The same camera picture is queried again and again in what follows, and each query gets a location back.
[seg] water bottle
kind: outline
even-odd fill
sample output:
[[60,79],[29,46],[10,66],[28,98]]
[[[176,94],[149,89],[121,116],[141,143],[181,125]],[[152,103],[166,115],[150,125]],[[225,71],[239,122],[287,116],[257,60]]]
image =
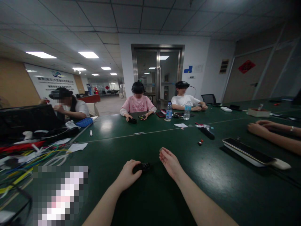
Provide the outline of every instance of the water bottle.
[[191,111],[191,104],[188,102],[185,105],[185,111],[184,111],[184,120],[188,120],[190,118],[190,111]]
[[172,103],[168,102],[167,108],[166,108],[166,118],[171,119],[172,118]]

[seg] plastic basket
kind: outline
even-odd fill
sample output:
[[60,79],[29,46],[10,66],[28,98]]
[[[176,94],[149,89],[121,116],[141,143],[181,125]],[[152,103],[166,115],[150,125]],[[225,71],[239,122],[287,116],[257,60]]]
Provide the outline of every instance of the plastic basket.
[[85,118],[85,119],[77,122],[76,125],[79,126],[79,127],[86,127],[86,126],[89,126],[92,123],[93,123],[92,118]]

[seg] black chair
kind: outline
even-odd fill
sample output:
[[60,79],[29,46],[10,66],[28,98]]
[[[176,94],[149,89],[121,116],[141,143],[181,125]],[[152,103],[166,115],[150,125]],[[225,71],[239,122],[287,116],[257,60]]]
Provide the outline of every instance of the black chair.
[[208,105],[208,104],[216,104],[216,99],[214,94],[205,94],[201,95],[203,98],[203,101]]

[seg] blue logo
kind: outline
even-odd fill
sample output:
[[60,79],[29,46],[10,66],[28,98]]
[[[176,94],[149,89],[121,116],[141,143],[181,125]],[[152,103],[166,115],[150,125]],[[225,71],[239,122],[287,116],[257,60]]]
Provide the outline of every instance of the blue logo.
[[189,69],[184,69],[184,73],[191,73],[192,72],[192,66],[189,66]]
[[52,71],[52,75],[53,75],[54,77],[59,77],[59,78],[62,77],[62,75],[61,75],[59,72],[55,72],[55,71]]

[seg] red counter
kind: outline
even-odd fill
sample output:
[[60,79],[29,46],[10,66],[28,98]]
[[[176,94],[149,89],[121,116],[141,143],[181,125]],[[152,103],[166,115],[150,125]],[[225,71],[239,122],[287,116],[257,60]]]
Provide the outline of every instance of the red counter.
[[97,94],[92,96],[80,97],[77,99],[85,101],[86,103],[96,103],[96,102],[100,102],[100,95]]

